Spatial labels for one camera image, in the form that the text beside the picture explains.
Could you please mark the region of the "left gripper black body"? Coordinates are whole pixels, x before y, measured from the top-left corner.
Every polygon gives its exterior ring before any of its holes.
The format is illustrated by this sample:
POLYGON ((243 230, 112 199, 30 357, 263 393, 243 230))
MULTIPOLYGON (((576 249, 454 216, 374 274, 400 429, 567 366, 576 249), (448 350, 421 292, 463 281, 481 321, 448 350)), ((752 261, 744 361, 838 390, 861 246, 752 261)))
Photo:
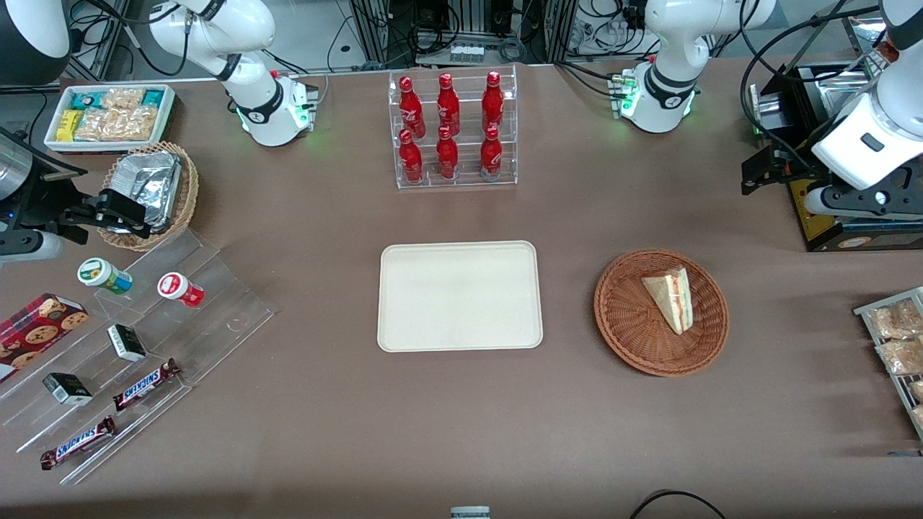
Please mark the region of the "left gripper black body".
POLYGON ((797 151, 780 144, 772 145, 772 184, 791 184, 798 180, 822 181, 822 169, 797 151))

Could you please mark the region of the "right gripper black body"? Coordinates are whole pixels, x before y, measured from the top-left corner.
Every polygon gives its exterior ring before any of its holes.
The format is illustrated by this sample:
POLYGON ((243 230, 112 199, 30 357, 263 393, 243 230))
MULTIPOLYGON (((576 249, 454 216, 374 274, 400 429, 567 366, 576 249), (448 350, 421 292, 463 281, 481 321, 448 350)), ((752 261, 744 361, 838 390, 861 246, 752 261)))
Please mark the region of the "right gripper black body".
POLYGON ((33 167, 20 186, 20 228, 55 233, 55 220, 73 205, 92 205, 72 176, 50 167, 33 167))

